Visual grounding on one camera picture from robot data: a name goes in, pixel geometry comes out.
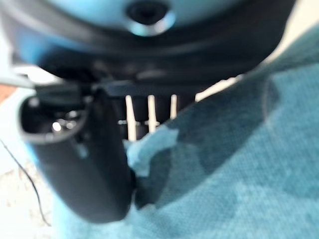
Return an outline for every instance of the textured cloth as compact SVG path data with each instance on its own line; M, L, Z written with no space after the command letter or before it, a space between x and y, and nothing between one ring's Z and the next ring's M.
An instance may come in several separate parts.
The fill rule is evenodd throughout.
M92 225L60 201L57 239L318 239L319 26L128 149L135 202Z

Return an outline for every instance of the black plastic housing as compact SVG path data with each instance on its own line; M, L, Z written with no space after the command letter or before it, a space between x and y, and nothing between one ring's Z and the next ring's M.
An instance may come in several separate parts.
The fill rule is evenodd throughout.
M202 24L146 38L90 25L40 0L1 0L0 11L17 54L59 77L80 81L79 71L102 71L138 84L212 85L272 53L294 3L247 0Z
M20 108L19 127L34 163L64 203L93 223L123 219L131 205L133 174L128 167L111 102L97 94L76 126L53 133L50 107Z

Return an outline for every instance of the floor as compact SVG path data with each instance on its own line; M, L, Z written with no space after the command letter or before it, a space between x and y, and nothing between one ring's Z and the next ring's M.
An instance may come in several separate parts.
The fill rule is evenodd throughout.
M278 56L298 36L319 22L319 1L299 0L289 21L284 39L278 49L268 60ZM0 76L8 69L9 47L0 32ZM221 82L199 95L199 99L219 91L231 84ZM48 219L51 219L52 195L27 160L27 154L21 146L16 129L17 109L21 100L32 94L31 90L15 89L0 86L0 138L14 151L15 157L26 167L39 190L43 208ZM13 163L9 154L0 146L0 232L4 239L49 239L52 229L45 226L39 216L38 205L33 189L21 170Z

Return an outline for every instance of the black wire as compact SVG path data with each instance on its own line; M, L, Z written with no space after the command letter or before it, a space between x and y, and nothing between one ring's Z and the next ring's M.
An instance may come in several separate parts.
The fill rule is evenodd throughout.
M2 139L0 139L1 144L4 146L5 150L8 152L8 154L11 156L11 158L17 163L17 165L19 166L19 168L23 171L23 173L27 176L28 180L30 181L30 183L32 184L32 187L34 189L34 192L36 194L36 197L38 199L38 205L39 205L39 210L40 210L40 214L42 216L42 220L44 221L44 223L48 226L51 227L51 224L48 223L48 221L45 218L45 215L43 213L42 210L42 204L41 204L41 200L40 200L40 196L38 193L38 190L34 184L34 181L32 180L32 178L30 177L30 175L28 174L28 172L23 168L23 166L19 163L19 161L17 160L17 158L11 153L11 151L8 149L8 147L5 145L5 143L2 141Z

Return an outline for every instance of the fabric surface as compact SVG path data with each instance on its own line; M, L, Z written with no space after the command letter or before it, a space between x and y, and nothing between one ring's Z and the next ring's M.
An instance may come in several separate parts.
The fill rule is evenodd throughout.
M63 203L57 239L319 238L319 26L281 57L128 149L127 218L92 225Z

